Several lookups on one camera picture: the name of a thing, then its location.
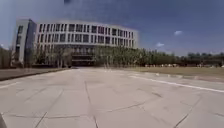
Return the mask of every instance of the curved building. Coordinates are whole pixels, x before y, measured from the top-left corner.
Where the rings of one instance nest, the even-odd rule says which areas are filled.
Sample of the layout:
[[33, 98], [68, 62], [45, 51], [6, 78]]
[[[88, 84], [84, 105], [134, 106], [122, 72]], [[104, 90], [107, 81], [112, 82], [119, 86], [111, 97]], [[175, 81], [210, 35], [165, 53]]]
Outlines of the curved building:
[[138, 44], [138, 32], [133, 29], [84, 21], [41, 22], [35, 35], [35, 45], [45, 51], [55, 45], [70, 45], [75, 52], [85, 53], [91, 46], [137, 48]]
[[[32, 35], [32, 41], [27, 41], [28, 35]], [[23, 52], [21, 54], [23, 57], [19, 57], [21, 62], [24, 61], [24, 52], [28, 44], [33, 44], [37, 52], [48, 53], [55, 47], [70, 47], [74, 53], [86, 55], [94, 53], [95, 46], [137, 48], [138, 32], [121, 26], [95, 22], [34, 23], [32, 20], [18, 20], [13, 46], [14, 52]]]

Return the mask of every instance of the ground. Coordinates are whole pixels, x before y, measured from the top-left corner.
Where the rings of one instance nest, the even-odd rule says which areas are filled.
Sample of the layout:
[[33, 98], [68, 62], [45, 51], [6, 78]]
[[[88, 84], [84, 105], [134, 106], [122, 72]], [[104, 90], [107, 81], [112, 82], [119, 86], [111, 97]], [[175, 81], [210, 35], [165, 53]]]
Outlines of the ground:
[[71, 69], [0, 82], [8, 128], [223, 128], [224, 83]]

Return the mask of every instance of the grass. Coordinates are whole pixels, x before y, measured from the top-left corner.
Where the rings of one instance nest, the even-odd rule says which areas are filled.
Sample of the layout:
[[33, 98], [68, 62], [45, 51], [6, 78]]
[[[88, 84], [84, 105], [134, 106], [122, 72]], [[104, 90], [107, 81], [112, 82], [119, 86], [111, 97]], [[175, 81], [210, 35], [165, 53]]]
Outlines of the grass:
[[185, 76], [210, 76], [224, 78], [224, 68], [198, 68], [198, 67], [137, 67], [126, 70], [139, 72], [152, 72]]
[[0, 70], [0, 81], [61, 70], [64, 69], [3, 69]]

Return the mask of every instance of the white building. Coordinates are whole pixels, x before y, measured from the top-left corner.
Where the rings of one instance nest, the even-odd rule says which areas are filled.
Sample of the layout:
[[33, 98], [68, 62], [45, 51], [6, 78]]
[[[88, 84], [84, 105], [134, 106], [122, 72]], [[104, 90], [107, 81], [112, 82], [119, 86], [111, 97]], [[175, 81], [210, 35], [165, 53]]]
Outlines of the white building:
[[[17, 21], [17, 29], [24, 26], [24, 24], [19, 24], [20, 22], [21, 20]], [[81, 55], [94, 53], [95, 46], [138, 47], [138, 32], [136, 30], [95, 22], [39, 22], [35, 23], [35, 30], [30, 32], [34, 33], [34, 48], [37, 52], [44, 53], [52, 52], [55, 47], [70, 47], [74, 53]]]

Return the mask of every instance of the window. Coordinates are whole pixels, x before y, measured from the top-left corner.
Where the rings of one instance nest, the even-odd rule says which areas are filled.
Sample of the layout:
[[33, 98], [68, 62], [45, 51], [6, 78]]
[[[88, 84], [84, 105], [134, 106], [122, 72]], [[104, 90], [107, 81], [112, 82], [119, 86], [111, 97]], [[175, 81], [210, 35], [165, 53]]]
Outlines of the window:
[[72, 37], [71, 37], [71, 42], [74, 42], [74, 34], [72, 34]]
[[42, 25], [42, 24], [40, 24], [40, 27], [39, 27], [39, 32], [42, 32], [42, 27], [43, 27], [43, 25]]
[[64, 31], [65, 32], [67, 31], [67, 24], [65, 24]]
[[87, 32], [89, 32], [89, 25], [87, 25]]
[[117, 30], [117, 33], [118, 33], [118, 36], [120, 36], [121, 33], [120, 33], [120, 30], [119, 29]]
[[103, 44], [104, 43], [104, 37], [98, 36], [98, 43]]
[[83, 32], [86, 32], [86, 25], [84, 25]]
[[68, 34], [68, 42], [70, 42], [70, 34]]
[[82, 24], [76, 24], [76, 32], [82, 32]]
[[75, 31], [75, 25], [69, 24], [69, 32], [74, 32], [74, 31]]
[[93, 35], [91, 35], [91, 43], [93, 43]]
[[131, 47], [131, 40], [129, 40], [129, 47]]
[[56, 29], [56, 25], [54, 24], [54, 28], [53, 28], [53, 31], [55, 32], [55, 29]]
[[132, 47], [134, 47], [134, 40], [132, 40]]
[[58, 42], [58, 37], [59, 37], [59, 35], [58, 34], [55, 34], [54, 42]]
[[50, 24], [47, 24], [47, 32], [50, 30]]
[[40, 36], [40, 42], [43, 42], [44, 41], [44, 34], [41, 34]]
[[61, 32], [64, 31], [64, 24], [61, 24]]
[[108, 29], [108, 35], [110, 35], [110, 28]]
[[44, 28], [43, 28], [43, 32], [45, 31], [45, 24], [44, 24]]
[[48, 35], [48, 41], [47, 42], [51, 42], [51, 34]]
[[60, 42], [65, 42], [65, 34], [60, 34]]
[[115, 38], [115, 45], [117, 45], [117, 38]]
[[23, 33], [23, 26], [19, 26], [18, 28], [18, 34], [21, 34], [21, 33]]
[[117, 35], [117, 29], [112, 29], [112, 35], [116, 36]]
[[82, 42], [82, 35], [81, 34], [75, 34], [75, 42]]
[[97, 43], [97, 36], [94, 36], [94, 43]]
[[37, 43], [39, 43], [40, 42], [40, 34], [38, 34], [38, 36], [37, 36]]
[[105, 39], [106, 39], [106, 41], [105, 41], [106, 44], [110, 44], [110, 37], [106, 37]]
[[56, 32], [58, 32], [60, 29], [60, 24], [56, 24]]
[[17, 36], [17, 39], [16, 39], [16, 45], [21, 43], [21, 39], [22, 39], [21, 36]]
[[97, 31], [97, 27], [96, 26], [92, 26], [92, 33], [96, 33]]
[[51, 30], [50, 30], [51, 32], [53, 31], [53, 24], [51, 24]]
[[120, 30], [120, 36], [123, 37], [123, 31], [122, 30]]
[[99, 34], [104, 34], [104, 27], [98, 27], [98, 33]]
[[112, 38], [112, 44], [114, 44], [114, 38]]
[[107, 28], [105, 28], [105, 34], [107, 35]]
[[54, 34], [52, 35], [52, 39], [51, 39], [51, 42], [54, 42]]
[[89, 42], [89, 35], [83, 35], [83, 42], [88, 43]]
[[45, 35], [45, 38], [44, 39], [45, 39], [44, 42], [47, 42], [47, 35]]

